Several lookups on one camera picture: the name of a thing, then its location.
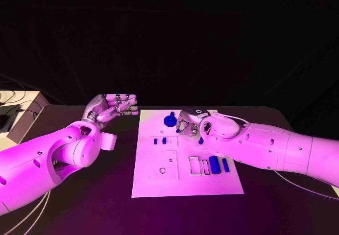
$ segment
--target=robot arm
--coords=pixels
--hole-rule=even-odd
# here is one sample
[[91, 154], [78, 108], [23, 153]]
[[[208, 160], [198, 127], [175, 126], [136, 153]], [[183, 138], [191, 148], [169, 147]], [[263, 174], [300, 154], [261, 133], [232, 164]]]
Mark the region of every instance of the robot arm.
[[183, 110], [176, 128], [182, 135], [201, 132], [215, 156], [229, 156], [257, 168], [304, 174], [339, 186], [339, 141], [300, 135], [279, 127], [211, 113]]
[[139, 114], [136, 103], [134, 95], [95, 96], [81, 121], [0, 152], [0, 215], [30, 203], [88, 167], [101, 149], [114, 149], [117, 136], [101, 129], [116, 116]]

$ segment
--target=white cable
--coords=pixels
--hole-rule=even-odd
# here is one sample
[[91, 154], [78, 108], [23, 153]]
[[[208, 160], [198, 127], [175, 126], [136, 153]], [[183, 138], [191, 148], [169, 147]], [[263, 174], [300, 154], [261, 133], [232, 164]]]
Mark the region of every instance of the white cable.
[[41, 205], [43, 199], [46, 198], [48, 193], [49, 193], [49, 191], [45, 193], [45, 196], [43, 196], [43, 198], [42, 198], [39, 204], [36, 205], [35, 209], [30, 211], [30, 213], [28, 214], [28, 216], [26, 216], [26, 217], [23, 218], [23, 220], [17, 223], [17, 225], [7, 231], [7, 233], [3, 234], [3, 235], [7, 235], [7, 234], [17, 228], [17, 226], [25, 222], [25, 220], [30, 217], [30, 215], [32, 215], [33, 212], [36, 211], [36, 209], [38, 209], [38, 207], [39, 207], [39, 205]]
[[[46, 199], [46, 202], [45, 202], [43, 208], [42, 208], [42, 210], [41, 210], [41, 214], [42, 214], [42, 212], [43, 212], [43, 210], [45, 210], [45, 207], [46, 207], [46, 205], [48, 205], [48, 199]], [[33, 222], [33, 224], [32, 224], [32, 226], [30, 226], [29, 230], [25, 232], [25, 234], [23, 234], [23, 235], [26, 235], [26, 234], [29, 233], [29, 231], [30, 231], [32, 227], [35, 226], [35, 223], [38, 222], [38, 220], [39, 220], [39, 218], [41, 218], [41, 214], [39, 214], [39, 216], [38, 216], [38, 218], [36, 218], [36, 220], [35, 220], [35, 222]]]
[[323, 196], [323, 197], [328, 197], [328, 198], [332, 198], [332, 199], [335, 199], [335, 200], [339, 200], [338, 197], [330, 197], [330, 196], [328, 196], [328, 195], [323, 195], [323, 194], [320, 194], [320, 193], [317, 193], [317, 192], [315, 192], [315, 191], [306, 189], [304, 187], [299, 186], [299, 185], [294, 184], [293, 182], [290, 182], [290, 183], [292, 183], [294, 186], [297, 186], [299, 188], [304, 189], [306, 191], [313, 192], [315, 194], [317, 194], [317, 195], [320, 195], [320, 196]]

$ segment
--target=small hole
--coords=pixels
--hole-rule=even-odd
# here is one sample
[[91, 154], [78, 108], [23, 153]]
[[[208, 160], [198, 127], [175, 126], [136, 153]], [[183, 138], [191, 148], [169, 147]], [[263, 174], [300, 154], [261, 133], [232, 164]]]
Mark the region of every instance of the small hole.
[[33, 160], [33, 164], [41, 168], [41, 161], [38, 159]]
[[7, 184], [7, 181], [6, 181], [6, 179], [0, 176], [0, 184], [2, 185], [6, 185]]

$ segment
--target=rectangular outline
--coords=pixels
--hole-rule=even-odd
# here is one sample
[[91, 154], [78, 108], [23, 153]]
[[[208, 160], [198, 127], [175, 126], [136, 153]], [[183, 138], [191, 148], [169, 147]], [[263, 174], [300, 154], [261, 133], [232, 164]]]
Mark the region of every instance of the rectangular outline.
[[202, 164], [204, 164], [204, 161], [206, 161], [206, 169], [208, 169], [208, 174], [206, 174], [206, 172], [205, 172], [205, 167], [204, 167], [204, 174], [205, 174], [205, 175], [209, 175], [208, 160], [202, 160]]
[[[189, 157], [189, 167], [191, 167], [191, 158], [198, 158], [198, 163], [201, 164], [199, 157], [198, 157], [198, 156], [192, 156], [192, 157]], [[202, 174], [202, 168], [201, 168], [201, 166], [199, 166], [199, 169], [201, 169], [201, 173], [193, 174], [193, 173], [192, 173], [192, 168], [191, 168], [191, 174], [192, 174], [192, 175], [201, 175], [201, 174]]]

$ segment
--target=blue object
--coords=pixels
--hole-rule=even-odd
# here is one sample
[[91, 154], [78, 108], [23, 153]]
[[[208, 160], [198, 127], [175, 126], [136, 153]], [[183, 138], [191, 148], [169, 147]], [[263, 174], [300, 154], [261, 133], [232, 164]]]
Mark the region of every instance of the blue object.
[[221, 166], [219, 166], [218, 157], [212, 156], [208, 159], [209, 159], [209, 166], [211, 166], [212, 174], [219, 174], [221, 173]]
[[165, 125], [166, 125], [167, 127], [176, 126], [175, 112], [170, 112], [170, 115], [166, 116], [166, 118], [165, 118]]
[[225, 171], [229, 172], [228, 161], [225, 158], [222, 159], [222, 164], [224, 164]]
[[199, 139], [199, 144], [204, 144], [204, 138], [201, 137], [201, 139]]

